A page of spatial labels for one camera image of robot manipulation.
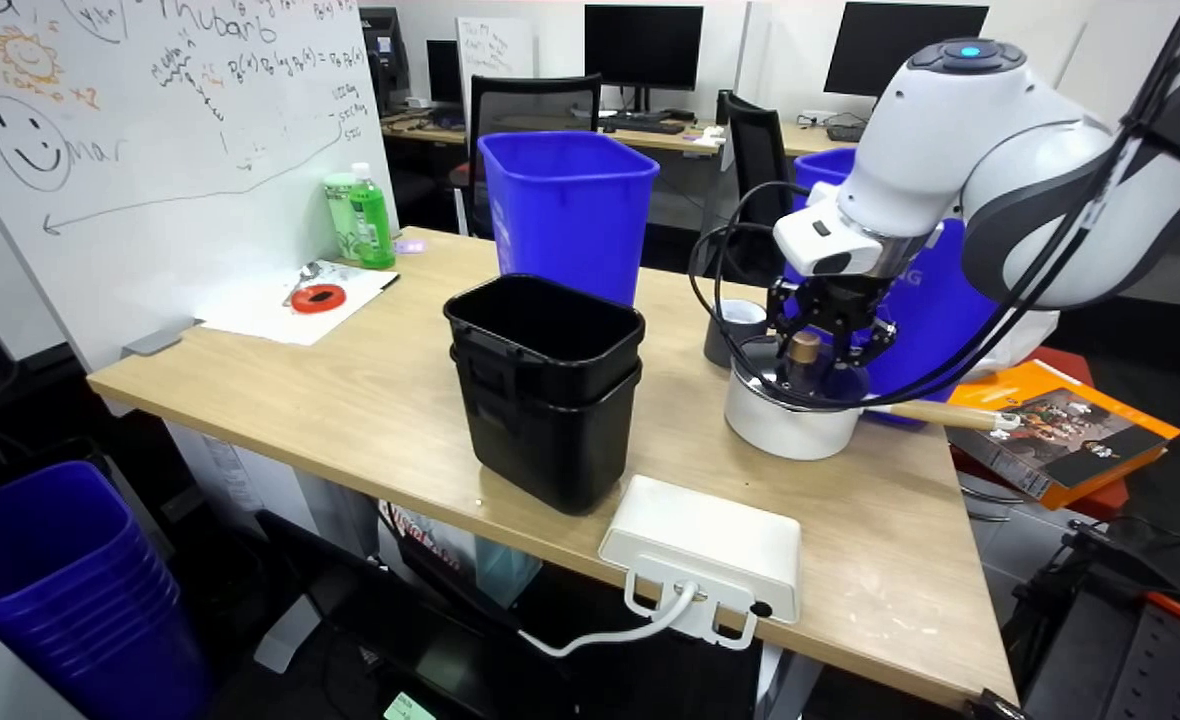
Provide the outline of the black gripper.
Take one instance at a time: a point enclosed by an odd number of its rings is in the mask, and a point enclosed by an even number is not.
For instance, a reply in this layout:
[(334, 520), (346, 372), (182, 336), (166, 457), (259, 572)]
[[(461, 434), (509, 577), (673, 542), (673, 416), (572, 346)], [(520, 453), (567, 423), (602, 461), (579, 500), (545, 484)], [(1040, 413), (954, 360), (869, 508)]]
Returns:
[(875, 276), (782, 280), (778, 312), (786, 334), (817, 334), (840, 364), (861, 370), (894, 339), (894, 323), (878, 318), (885, 295)]

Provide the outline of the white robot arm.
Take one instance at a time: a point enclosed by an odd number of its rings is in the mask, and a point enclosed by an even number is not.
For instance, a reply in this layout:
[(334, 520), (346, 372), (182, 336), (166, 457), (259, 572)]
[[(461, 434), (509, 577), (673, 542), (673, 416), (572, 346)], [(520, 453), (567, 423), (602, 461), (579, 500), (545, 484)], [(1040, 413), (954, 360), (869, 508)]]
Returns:
[(807, 289), (853, 291), (853, 312), (812, 312), (844, 364), (948, 213), (966, 284), (996, 303), (1074, 307), (1130, 284), (1180, 234), (1180, 16), (1116, 124), (1003, 39), (937, 39), (894, 68), (853, 174), (770, 227)]

